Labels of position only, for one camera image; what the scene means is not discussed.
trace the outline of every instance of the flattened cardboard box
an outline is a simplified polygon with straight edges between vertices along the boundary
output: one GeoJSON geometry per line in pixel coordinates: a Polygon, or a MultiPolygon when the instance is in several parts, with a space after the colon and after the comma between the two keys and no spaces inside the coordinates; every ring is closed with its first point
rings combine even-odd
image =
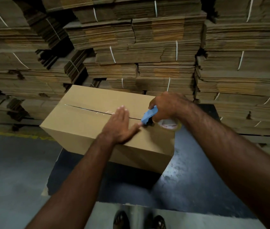
{"type": "MultiPolygon", "coordinates": [[[[129,125],[132,126],[140,122],[153,98],[73,85],[41,124],[41,128],[69,152],[85,154],[110,114],[119,106],[125,105],[129,110],[129,125]]],[[[141,128],[125,145],[115,146],[110,161],[163,173],[174,153],[174,136],[173,131],[163,129],[158,124],[141,128]]]]}

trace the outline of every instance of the worker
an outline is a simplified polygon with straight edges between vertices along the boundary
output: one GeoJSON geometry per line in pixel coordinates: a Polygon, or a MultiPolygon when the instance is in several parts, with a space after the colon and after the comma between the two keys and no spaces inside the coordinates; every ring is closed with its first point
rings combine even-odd
{"type": "MultiPolygon", "coordinates": [[[[153,121],[177,118],[192,133],[226,185],[270,228],[270,155],[229,127],[216,121],[182,95],[164,92],[150,102],[157,106],[153,121]]],[[[40,209],[27,229],[83,229],[95,205],[102,174],[113,148],[140,131],[129,128],[129,111],[121,106],[110,117],[61,188],[40,209]]],[[[129,228],[124,213],[114,228],[129,228]]],[[[160,229],[165,223],[159,220],[160,229]]]]}

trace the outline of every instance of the concrete floor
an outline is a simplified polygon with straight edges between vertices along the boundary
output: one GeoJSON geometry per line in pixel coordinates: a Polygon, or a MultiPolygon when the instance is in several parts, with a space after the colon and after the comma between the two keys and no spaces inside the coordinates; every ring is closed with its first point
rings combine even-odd
{"type": "MultiPolygon", "coordinates": [[[[21,229],[49,197],[41,196],[48,176],[60,153],[55,141],[0,136],[0,228],[21,229]]],[[[250,228],[263,225],[256,219],[237,219],[202,215],[142,206],[97,202],[86,229],[112,228],[117,210],[124,209],[131,228],[142,228],[145,215],[162,215],[167,228],[250,228]]]]}

